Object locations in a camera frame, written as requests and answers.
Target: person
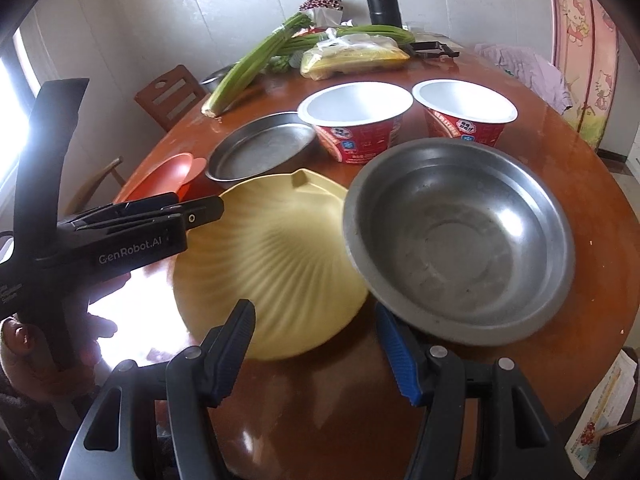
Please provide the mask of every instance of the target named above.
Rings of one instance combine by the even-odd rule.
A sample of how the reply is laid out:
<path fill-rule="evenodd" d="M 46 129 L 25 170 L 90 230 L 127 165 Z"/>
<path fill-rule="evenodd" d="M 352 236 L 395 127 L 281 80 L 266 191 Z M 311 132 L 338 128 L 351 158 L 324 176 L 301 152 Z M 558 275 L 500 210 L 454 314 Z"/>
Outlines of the person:
<path fill-rule="evenodd" d="M 91 291 L 94 301 L 122 288 L 130 274 L 101 283 Z M 90 341 L 79 351 L 79 363 L 63 371 L 35 367 L 30 356 L 43 343 L 33 325 L 8 317 L 0 324 L 0 428 L 28 475 L 37 480 L 57 479 L 75 436 L 58 422 L 54 400 L 94 394 L 94 367 L 100 361 L 98 338 L 112 337 L 113 321 L 86 314 Z"/>

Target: hello kitty curtain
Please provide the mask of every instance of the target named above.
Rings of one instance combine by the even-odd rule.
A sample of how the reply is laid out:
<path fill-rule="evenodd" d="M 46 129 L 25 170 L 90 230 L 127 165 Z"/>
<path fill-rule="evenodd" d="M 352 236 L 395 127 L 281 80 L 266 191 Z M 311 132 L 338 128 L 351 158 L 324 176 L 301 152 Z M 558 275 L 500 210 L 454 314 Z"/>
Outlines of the hello kitty curtain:
<path fill-rule="evenodd" d="M 616 26 L 597 0 L 554 0 L 554 27 L 553 63 L 574 101 L 564 118 L 595 149 L 616 87 Z"/>

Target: red paper bowl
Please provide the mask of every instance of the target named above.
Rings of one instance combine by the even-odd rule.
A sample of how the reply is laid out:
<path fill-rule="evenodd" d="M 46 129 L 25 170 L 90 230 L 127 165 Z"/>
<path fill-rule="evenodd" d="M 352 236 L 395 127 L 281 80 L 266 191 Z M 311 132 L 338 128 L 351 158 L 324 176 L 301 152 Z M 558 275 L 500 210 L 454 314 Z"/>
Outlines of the red paper bowl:
<path fill-rule="evenodd" d="M 149 173 L 121 202 L 140 200 L 162 193 L 178 193 L 182 186 L 202 173 L 206 165 L 207 161 L 204 158 L 194 158 L 191 153 L 178 153 Z"/>
<path fill-rule="evenodd" d="M 467 81 L 423 81 L 412 93 L 426 109 L 430 131 L 440 137 L 493 146 L 505 124 L 518 117 L 516 107 L 506 97 Z"/>
<path fill-rule="evenodd" d="M 338 162 L 366 164 L 396 141 L 411 94 L 396 85 L 362 81 L 332 86 L 300 103 L 300 119 Z"/>

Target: dark sleeve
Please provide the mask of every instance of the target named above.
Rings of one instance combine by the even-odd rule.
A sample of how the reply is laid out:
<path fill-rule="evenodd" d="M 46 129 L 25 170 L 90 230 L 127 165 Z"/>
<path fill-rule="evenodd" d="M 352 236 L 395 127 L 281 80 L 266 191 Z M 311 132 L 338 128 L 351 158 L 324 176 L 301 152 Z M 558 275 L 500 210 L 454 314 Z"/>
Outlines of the dark sleeve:
<path fill-rule="evenodd" d="M 18 394 L 0 367 L 0 417 L 17 455 L 38 480 L 57 480 L 75 435 L 65 430 L 50 404 Z"/>

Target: pink garment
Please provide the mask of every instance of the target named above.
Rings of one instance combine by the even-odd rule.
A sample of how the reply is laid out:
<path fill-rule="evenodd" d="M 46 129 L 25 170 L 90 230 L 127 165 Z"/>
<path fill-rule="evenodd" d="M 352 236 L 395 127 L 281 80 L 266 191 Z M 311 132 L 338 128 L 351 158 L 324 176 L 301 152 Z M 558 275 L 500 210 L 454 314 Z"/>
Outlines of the pink garment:
<path fill-rule="evenodd" d="M 478 43 L 474 51 L 513 75 L 559 114 L 574 105 L 562 73 L 532 49 Z"/>

